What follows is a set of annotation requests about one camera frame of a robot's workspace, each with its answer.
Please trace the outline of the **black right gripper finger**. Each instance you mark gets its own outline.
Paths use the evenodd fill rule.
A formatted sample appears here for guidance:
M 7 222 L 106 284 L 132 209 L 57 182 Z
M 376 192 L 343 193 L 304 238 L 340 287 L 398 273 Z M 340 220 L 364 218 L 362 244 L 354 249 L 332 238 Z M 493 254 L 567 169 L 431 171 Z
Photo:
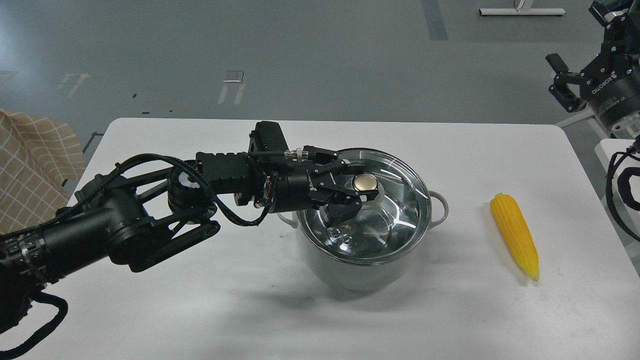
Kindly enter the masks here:
M 604 29 L 596 63 L 617 63 L 622 57 L 639 62 L 640 25 L 638 0 L 594 0 L 589 12 Z
M 587 101 L 582 97 L 582 89 L 588 85 L 588 78 L 569 71 L 569 67 L 558 54 L 547 54 L 545 59 L 554 71 L 553 83 L 548 87 L 550 94 L 565 111 L 583 111 Z

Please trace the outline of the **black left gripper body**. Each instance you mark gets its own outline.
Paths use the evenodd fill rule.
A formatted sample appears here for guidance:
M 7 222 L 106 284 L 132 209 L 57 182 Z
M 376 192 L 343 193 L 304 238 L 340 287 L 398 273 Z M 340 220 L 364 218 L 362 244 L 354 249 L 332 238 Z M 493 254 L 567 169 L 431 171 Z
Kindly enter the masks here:
M 268 207 L 270 214 L 295 212 L 315 207 L 312 193 L 316 190 L 304 167 L 295 167 L 291 173 L 272 173 L 257 187 L 254 207 Z

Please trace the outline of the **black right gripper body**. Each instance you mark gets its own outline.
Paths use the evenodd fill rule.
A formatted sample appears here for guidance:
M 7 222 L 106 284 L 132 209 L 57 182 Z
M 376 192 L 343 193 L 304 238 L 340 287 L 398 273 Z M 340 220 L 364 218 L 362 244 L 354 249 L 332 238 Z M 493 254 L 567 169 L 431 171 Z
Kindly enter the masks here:
M 582 72 L 590 82 L 581 94 L 601 128 L 615 136 L 638 136 L 639 54 L 598 54 Z

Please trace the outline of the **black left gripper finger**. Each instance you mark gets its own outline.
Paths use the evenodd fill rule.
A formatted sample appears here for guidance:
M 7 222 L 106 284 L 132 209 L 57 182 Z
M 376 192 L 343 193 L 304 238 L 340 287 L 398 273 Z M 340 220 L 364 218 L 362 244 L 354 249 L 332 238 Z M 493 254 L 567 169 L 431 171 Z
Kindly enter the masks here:
M 333 150 L 312 151 L 314 188 L 344 188 L 348 176 L 358 174 L 358 164 L 339 157 Z
M 345 183 L 345 189 L 362 193 L 363 191 L 376 191 L 375 194 L 359 194 L 357 196 L 345 196 L 343 200 L 331 201 L 320 208 L 320 219 L 327 228 L 335 227 L 354 219 L 359 212 L 374 210 L 381 203 L 381 184 L 363 185 L 356 182 Z

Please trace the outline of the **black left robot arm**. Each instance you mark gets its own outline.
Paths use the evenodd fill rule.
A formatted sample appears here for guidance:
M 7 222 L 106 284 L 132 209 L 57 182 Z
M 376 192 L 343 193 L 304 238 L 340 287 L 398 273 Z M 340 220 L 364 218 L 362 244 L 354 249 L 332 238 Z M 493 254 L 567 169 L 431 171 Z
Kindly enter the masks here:
M 57 314 L 23 344 L 3 350 L 13 360 L 59 326 L 67 302 L 44 289 L 109 258 L 142 272 L 216 235 L 221 212 L 256 227 L 268 214 L 320 210 L 328 226 L 353 219 L 377 200 L 381 185 L 340 151 L 288 148 L 281 126 L 259 121 L 247 152 L 198 152 L 193 160 L 141 153 L 97 174 L 54 218 L 1 237 L 1 332 L 19 325 L 32 302 Z

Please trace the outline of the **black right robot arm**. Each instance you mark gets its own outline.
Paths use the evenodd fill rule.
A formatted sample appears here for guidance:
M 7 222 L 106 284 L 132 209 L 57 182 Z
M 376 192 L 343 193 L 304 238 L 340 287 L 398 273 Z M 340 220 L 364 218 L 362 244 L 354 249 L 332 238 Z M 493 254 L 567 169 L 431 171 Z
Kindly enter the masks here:
M 558 54 L 546 61 L 554 71 L 548 90 L 569 113 L 590 109 L 596 121 L 611 135 L 620 131 L 633 137 L 624 151 L 615 152 L 606 168 L 605 201 L 615 223 L 634 240 L 639 235 L 624 223 L 614 203 L 614 190 L 627 208 L 638 211 L 639 200 L 631 189 L 638 167 L 621 169 L 624 161 L 639 160 L 640 14 L 637 0 L 594 0 L 589 12 L 604 30 L 597 56 L 579 71 L 570 71 Z

